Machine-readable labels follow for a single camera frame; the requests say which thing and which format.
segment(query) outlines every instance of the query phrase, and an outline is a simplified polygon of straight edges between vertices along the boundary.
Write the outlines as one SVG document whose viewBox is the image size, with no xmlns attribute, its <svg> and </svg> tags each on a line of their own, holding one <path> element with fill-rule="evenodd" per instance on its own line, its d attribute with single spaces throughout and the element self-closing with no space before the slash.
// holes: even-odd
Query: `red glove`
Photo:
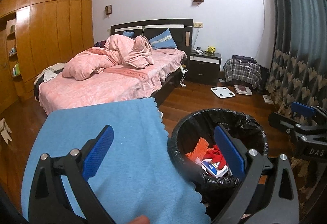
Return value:
<svg viewBox="0 0 327 224">
<path fill-rule="evenodd" d="M 218 170 L 222 170 L 226 165 L 226 160 L 217 145 L 214 145 L 213 148 L 204 155 L 203 159 L 211 159 L 213 163 L 219 162 Z"/>
</svg>

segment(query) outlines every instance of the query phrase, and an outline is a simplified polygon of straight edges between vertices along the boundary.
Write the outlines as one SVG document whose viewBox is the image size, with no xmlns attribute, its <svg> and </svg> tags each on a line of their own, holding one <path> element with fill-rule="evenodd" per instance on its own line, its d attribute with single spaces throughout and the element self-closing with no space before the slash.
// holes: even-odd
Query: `metal screw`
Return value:
<svg viewBox="0 0 327 224">
<path fill-rule="evenodd" d="M 41 158 L 41 160 L 46 160 L 48 158 L 48 154 L 43 153 L 40 158 Z"/>
<path fill-rule="evenodd" d="M 281 160 L 287 160 L 287 156 L 285 154 L 280 154 L 279 156 Z"/>
<path fill-rule="evenodd" d="M 249 150 L 249 154 L 251 156 L 255 157 L 256 155 L 258 155 L 258 151 L 256 151 L 255 149 L 252 148 L 252 149 Z"/>
<path fill-rule="evenodd" d="M 79 149 L 77 149 L 77 148 L 74 148 L 74 149 L 72 149 L 71 151 L 70 151 L 70 154 L 72 155 L 72 156 L 77 156 L 78 154 L 79 154 Z"/>
</svg>

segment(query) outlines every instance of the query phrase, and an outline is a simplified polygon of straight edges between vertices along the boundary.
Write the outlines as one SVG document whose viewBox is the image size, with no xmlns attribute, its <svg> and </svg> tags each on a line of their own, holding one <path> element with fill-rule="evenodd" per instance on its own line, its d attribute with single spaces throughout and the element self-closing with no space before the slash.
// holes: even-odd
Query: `white scale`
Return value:
<svg viewBox="0 0 327 224">
<path fill-rule="evenodd" d="M 211 90 L 221 99 L 235 97 L 235 94 L 226 87 L 213 87 Z"/>
</svg>

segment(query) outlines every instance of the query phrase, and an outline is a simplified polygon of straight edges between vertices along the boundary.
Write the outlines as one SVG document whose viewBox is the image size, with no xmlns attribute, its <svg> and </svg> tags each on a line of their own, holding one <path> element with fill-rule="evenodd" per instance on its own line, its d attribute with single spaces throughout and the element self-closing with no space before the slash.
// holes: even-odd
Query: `black garbage bag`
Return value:
<svg viewBox="0 0 327 224">
<path fill-rule="evenodd" d="M 268 155 L 268 141 L 260 124 L 250 115 L 226 109 L 200 110 L 183 118 L 174 128 L 167 147 L 172 162 L 179 172 L 196 184 L 196 191 L 205 202 L 228 201 L 235 187 L 240 183 L 236 177 L 214 178 L 189 160 L 185 154 L 192 152 L 204 138 L 209 147 L 215 144 L 214 129 L 222 124 L 232 137 L 240 139 L 248 148 L 256 149 L 261 155 Z"/>
</svg>

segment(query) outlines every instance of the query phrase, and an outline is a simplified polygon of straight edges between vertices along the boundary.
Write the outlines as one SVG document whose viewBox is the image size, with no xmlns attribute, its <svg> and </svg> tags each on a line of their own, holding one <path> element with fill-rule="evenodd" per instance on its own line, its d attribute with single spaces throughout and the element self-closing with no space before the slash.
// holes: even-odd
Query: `white wall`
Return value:
<svg viewBox="0 0 327 224">
<path fill-rule="evenodd" d="M 191 18 L 204 23 L 196 46 L 205 49 L 214 45 L 222 54 L 222 64 L 232 55 L 255 57 L 258 52 L 258 62 L 269 67 L 275 12 L 274 0 L 264 1 L 265 26 L 263 0 L 205 0 L 199 7 L 193 5 L 192 0 L 93 0 L 94 40 L 105 40 L 111 25 L 148 19 Z M 113 13 L 107 17 L 104 8 L 110 4 Z"/>
</svg>

